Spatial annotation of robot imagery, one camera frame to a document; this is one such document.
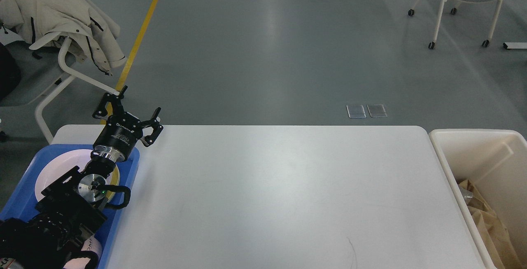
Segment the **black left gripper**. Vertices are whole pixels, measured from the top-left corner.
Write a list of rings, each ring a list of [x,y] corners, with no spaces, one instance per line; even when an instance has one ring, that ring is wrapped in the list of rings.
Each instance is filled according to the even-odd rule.
[[[156,108],[152,117],[145,121],[125,113],[121,100],[127,88],[128,86],[124,86],[117,95],[104,93],[92,114],[94,119],[108,119],[93,145],[93,151],[97,155],[109,154],[113,162],[128,160],[138,140],[145,147],[150,147],[164,129],[159,121],[161,108]],[[142,130],[148,128],[151,128],[152,132],[149,135],[143,134]]]

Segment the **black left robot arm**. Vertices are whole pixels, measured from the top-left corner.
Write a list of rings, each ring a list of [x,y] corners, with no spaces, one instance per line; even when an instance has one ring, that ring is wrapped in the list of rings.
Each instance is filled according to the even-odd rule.
[[[144,121],[124,110],[126,89],[105,93],[94,110],[92,117],[105,125],[86,166],[74,166],[46,186],[31,220],[1,221],[2,269],[61,269],[78,258],[87,259],[87,269],[98,266],[96,252],[82,247],[107,221],[104,210],[123,209],[131,199],[129,187],[107,184],[107,178],[117,163],[128,160],[138,141],[151,146],[163,130],[160,107]]]

